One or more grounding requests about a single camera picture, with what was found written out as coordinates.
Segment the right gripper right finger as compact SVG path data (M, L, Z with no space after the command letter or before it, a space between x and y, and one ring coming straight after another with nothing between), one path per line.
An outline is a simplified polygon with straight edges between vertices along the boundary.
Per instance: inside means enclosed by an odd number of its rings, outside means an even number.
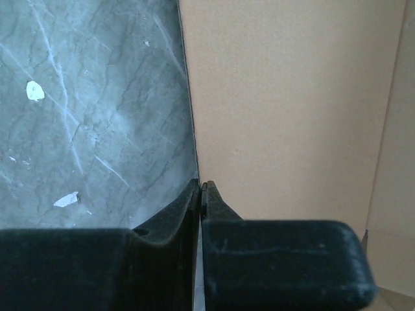
M243 220L202 186L207 310L362 310L377 295L361 242L331 220Z

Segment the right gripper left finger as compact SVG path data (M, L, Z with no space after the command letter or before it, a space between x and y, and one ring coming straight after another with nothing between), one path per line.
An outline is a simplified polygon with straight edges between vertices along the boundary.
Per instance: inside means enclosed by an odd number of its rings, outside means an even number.
M191 180L134 229L4 229L2 310L191 310L198 201Z

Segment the large cardboard box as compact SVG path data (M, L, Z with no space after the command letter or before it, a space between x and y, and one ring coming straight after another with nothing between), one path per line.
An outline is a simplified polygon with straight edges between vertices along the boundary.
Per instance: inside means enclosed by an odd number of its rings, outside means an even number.
M201 181L244 218L347 223L414 309L414 2L180 1Z

